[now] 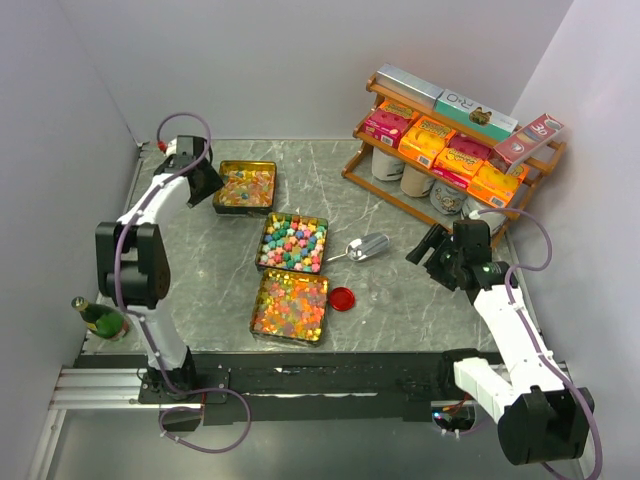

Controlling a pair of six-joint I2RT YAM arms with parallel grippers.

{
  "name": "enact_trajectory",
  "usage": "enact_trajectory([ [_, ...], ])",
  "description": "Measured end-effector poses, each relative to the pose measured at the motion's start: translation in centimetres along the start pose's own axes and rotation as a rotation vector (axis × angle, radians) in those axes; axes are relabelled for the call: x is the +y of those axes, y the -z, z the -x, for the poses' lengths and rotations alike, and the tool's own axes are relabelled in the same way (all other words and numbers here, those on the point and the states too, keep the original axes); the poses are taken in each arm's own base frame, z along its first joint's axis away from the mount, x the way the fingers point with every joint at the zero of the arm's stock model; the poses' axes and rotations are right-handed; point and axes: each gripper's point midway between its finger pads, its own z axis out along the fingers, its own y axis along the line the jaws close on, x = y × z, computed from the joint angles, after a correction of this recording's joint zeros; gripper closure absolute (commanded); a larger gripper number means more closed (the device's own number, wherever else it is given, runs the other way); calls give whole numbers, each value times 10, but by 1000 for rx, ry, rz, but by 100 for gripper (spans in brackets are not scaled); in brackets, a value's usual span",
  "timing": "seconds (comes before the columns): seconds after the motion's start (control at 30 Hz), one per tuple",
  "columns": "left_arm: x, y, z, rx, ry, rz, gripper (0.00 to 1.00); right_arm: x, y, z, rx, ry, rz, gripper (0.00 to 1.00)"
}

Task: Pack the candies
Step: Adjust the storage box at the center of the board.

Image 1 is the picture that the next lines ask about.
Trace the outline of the silver metal scoop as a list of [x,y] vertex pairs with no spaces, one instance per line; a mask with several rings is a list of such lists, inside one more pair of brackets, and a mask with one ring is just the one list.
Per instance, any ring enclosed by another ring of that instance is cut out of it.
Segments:
[[327,258],[325,262],[330,263],[343,258],[352,262],[365,261],[387,251],[390,244],[391,240],[388,235],[380,232],[369,233],[352,240],[342,254]]

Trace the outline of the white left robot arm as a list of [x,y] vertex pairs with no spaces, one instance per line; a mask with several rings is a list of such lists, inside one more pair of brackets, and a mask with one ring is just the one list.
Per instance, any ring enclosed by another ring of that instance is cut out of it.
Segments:
[[198,205],[224,182],[211,165],[209,140],[180,135],[159,147],[164,160],[140,199],[118,220],[96,227],[98,285],[132,320],[144,344],[145,383],[185,402],[196,394],[198,377],[171,318],[171,271],[162,229],[184,206]]

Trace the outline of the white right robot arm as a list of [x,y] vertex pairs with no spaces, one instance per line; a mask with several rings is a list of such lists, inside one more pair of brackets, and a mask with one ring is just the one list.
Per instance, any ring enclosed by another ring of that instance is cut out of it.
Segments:
[[451,230],[433,225],[406,256],[441,286],[466,293],[496,343],[505,375],[475,349],[446,351],[437,386],[446,397],[468,394],[496,423],[513,465],[580,458],[595,438],[595,404],[561,371],[526,308],[515,269],[493,258],[490,228],[477,216]]

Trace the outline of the gold tin of stick candies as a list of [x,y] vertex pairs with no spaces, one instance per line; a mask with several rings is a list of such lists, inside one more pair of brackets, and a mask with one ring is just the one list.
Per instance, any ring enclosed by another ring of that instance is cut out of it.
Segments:
[[219,165],[224,181],[212,200],[219,215],[265,216],[274,206],[277,165],[274,162],[226,160]]

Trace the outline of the gold tin of star candies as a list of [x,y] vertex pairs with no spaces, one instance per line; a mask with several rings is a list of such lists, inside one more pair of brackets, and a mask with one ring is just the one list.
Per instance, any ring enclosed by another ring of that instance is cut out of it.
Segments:
[[324,218],[272,212],[265,220],[257,247],[258,271],[319,274],[322,270],[329,223]]

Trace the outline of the clear glass jar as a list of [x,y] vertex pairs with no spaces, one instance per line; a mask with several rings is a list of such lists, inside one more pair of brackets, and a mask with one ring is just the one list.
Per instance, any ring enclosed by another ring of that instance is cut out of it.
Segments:
[[376,267],[369,277],[369,299],[374,305],[387,305],[394,300],[398,272],[393,266]]

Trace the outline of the gold tin of gummy candies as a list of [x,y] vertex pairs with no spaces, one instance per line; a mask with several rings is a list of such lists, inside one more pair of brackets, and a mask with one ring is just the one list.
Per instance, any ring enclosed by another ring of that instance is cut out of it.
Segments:
[[249,332],[257,338],[317,346],[325,333],[328,293],[324,276],[265,269]]

